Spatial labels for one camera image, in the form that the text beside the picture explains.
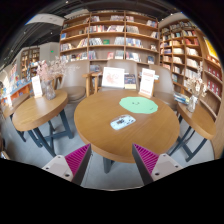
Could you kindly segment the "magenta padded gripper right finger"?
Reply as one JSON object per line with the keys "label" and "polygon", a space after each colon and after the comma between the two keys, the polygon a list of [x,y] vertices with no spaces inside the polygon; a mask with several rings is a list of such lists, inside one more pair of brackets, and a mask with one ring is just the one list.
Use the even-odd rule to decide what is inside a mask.
{"label": "magenta padded gripper right finger", "polygon": [[168,154],[158,155],[137,144],[132,145],[132,155],[145,185],[182,169]]}

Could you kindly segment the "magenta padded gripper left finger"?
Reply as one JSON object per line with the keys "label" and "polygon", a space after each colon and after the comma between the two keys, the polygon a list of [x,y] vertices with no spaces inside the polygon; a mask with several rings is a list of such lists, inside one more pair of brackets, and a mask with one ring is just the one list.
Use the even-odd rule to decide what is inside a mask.
{"label": "magenta padded gripper left finger", "polygon": [[87,144],[66,156],[57,155],[48,162],[43,170],[65,180],[80,185],[91,156],[91,145]]}

